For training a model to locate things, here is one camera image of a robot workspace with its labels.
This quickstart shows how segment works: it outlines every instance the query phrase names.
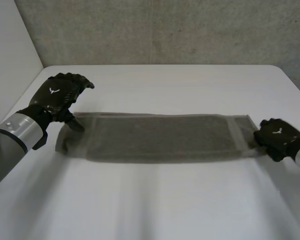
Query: gray towel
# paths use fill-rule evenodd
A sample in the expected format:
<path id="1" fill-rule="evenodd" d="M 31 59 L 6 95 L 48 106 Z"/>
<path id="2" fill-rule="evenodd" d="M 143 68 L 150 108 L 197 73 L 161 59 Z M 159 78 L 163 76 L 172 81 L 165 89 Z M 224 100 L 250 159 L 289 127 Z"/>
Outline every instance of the gray towel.
<path id="1" fill-rule="evenodd" d="M 258 154 L 247 115 L 78 112 L 84 133 L 64 125 L 55 150 L 107 163 L 197 163 Z"/>

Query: robotic hand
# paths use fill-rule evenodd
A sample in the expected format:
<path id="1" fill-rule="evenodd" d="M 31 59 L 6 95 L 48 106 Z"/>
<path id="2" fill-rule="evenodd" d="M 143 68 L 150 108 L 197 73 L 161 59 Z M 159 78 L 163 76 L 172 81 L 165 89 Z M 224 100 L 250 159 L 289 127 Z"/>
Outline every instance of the robotic hand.
<path id="1" fill-rule="evenodd" d="M 0 124 L 0 181 L 29 150 L 46 144 L 46 129 L 51 122 L 65 122 L 74 131 L 85 130 L 69 108 L 86 88 L 95 86 L 82 75 L 51 76 L 34 94 L 27 108 Z"/>
<path id="2" fill-rule="evenodd" d="M 263 120 L 260 126 L 254 139 L 265 147 L 267 154 L 275 162 L 291 157 L 300 166 L 300 132 L 281 119 Z"/>
<path id="3" fill-rule="evenodd" d="M 84 127 L 76 121 L 69 108 L 86 88 L 94 89 L 95 86 L 84 76 L 59 73 L 42 84 L 29 105 L 41 106 L 51 115 L 52 121 L 65 122 L 72 130 L 83 132 Z"/>
<path id="4" fill-rule="evenodd" d="M 17 112 L 34 119 L 42 128 L 43 137 L 33 147 L 34 150 L 46 144 L 46 129 L 50 122 L 65 122 L 74 131 L 85 131 L 69 108 L 86 88 L 94 89 L 95 86 L 84 76 L 59 73 L 49 77 L 34 94 L 29 106 Z"/>

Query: glove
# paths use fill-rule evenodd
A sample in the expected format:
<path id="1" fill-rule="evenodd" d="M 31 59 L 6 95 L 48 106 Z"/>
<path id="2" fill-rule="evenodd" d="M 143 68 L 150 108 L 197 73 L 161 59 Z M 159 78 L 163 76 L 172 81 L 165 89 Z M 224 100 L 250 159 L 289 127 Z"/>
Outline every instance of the glove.
<path id="1" fill-rule="evenodd" d="M 94 89 L 95 86 L 84 76 L 59 73 L 49 77 L 42 84 L 28 107 L 17 111 L 35 120 L 43 131 L 43 137 L 32 149 L 37 150 L 46 144 L 48 138 L 46 129 L 51 122 L 65 122 L 74 131 L 85 131 L 69 108 L 86 88 Z"/>
<path id="2" fill-rule="evenodd" d="M 271 118 L 260 123 L 260 130 L 253 133 L 256 142 L 266 148 L 267 154 L 280 162 L 285 157 L 295 159 L 300 150 L 300 132 L 281 119 Z"/>
<path id="3" fill-rule="evenodd" d="M 52 122 L 65 122 L 72 130 L 84 132 L 85 128 L 69 111 L 78 96 L 86 89 L 95 86 L 80 74 L 59 73 L 49 77 L 30 101 L 31 105 L 39 105 L 50 115 Z"/>

